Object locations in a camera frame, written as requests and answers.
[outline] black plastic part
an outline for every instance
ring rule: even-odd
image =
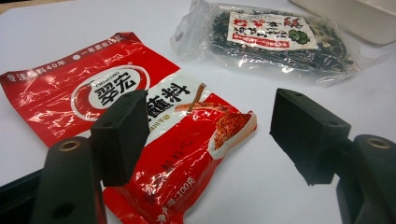
[[[31,223],[106,223],[90,141],[73,137],[49,149]]]
[[[41,170],[0,188],[0,223],[28,223],[32,214]]]
[[[308,185],[330,184],[337,147],[350,125],[305,95],[278,89],[270,134]]]
[[[127,184],[149,136],[146,91],[121,96],[91,127],[91,142],[103,156],[103,184]]]
[[[351,187],[344,179],[340,179],[336,191],[343,224],[355,223],[364,202],[360,186]]]
[[[359,135],[351,153],[364,203],[355,223],[396,223],[396,146],[389,140]]]

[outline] product label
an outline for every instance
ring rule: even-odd
[[[303,18],[275,14],[231,12],[227,40],[269,50],[318,48]]]
[[[203,92],[198,93],[201,85],[201,82],[188,73],[178,70],[148,90],[148,125],[150,135],[148,136],[147,145],[177,125],[188,115],[188,108],[177,108],[192,103],[195,98],[199,102],[206,100],[212,92],[205,88]]]
[[[71,107],[79,118],[95,121],[123,94],[148,88],[149,74],[143,67],[117,66],[78,85],[71,96]]]

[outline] brand label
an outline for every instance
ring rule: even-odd
[[[110,68],[82,82],[72,93],[71,106],[76,115],[95,121],[124,93],[149,88],[149,74],[139,66]]]
[[[314,35],[303,18],[275,14],[232,12],[228,41],[260,49],[317,49]]]

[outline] plastic wrapper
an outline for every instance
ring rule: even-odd
[[[357,70],[333,21],[259,7],[192,1],[171,43],[185,58],[215,58],[226,65],[271,64],[332,81]]]
[[[61,60],[0,76],[21,117],[47,146],[92,124],[123,94],[148,90],[150,134],[130,183],[106,188],[106,205],[124,223],[183,223],[227,151],[256,129],[204,83],[119,33]]]

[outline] white container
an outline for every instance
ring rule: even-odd
[[[396,0],[290,0],[375,44],[396,41]]]

